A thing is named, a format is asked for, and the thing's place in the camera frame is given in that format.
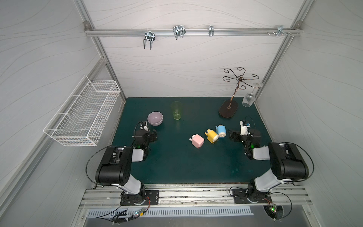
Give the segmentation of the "blue pencil sharpener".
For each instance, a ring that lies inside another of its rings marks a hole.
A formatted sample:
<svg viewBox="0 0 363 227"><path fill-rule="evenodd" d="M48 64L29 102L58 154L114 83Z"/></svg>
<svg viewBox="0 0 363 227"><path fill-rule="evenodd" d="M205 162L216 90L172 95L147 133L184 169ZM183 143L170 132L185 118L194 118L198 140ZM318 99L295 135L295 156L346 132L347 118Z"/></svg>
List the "blue pencil sharpener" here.
<svg viewBox="0 0 363 227"><path fill-rule="evenodd" d="M224 138L226 136L226 127L221 124L216 126L216 133L218 134L219 138Z"/></svg>

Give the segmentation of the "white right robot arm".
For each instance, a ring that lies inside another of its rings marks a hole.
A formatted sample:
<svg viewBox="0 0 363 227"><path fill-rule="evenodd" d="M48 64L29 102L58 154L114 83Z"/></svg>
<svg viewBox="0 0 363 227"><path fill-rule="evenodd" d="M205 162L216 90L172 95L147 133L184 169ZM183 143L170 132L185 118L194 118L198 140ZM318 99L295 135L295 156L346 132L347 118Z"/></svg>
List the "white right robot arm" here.
<svg viewBox="0 0 363 227"><path fill-rule="evenodd" d="M252 203L262 200L277 186L304 181L310 176L309 167L299 151L301 147L294 143L270 142L261 146L261 132L247 128L240 132L229 130L229 138L243 144L248 159L270 163L267 172L248 183L244 194Z"/></svg>

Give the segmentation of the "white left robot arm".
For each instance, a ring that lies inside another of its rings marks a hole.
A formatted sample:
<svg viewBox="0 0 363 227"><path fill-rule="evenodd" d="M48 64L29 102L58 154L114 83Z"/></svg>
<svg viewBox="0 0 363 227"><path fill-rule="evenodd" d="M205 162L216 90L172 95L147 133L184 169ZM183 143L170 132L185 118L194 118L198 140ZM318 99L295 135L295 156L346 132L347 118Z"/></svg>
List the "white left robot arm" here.
<svg viewBox="0 0 363 227"><path fill-rule="evenodd" d="M144 200L145 186L131 174L134 162L145 161L149 144L157 141L156 130L141 129L135 132L134 144L129 147L108 146L95 173L99 185L116 186L129 197Z"/></svg>

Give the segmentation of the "yellow pencil sharpener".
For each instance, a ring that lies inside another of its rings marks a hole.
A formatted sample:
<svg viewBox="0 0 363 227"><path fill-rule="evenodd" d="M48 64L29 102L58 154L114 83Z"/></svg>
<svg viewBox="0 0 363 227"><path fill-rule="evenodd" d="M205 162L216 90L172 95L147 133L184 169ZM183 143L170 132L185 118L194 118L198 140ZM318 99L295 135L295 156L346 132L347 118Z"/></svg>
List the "yellow pencil sharpener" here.
<svg viewBox="0 0 363 227"><path fill-rule="evenodd" d="M207 129L207 132L205 132L205 135L207 136L207 140L211 144L214 144L219 139L219 135L212 129Z"/></svg>

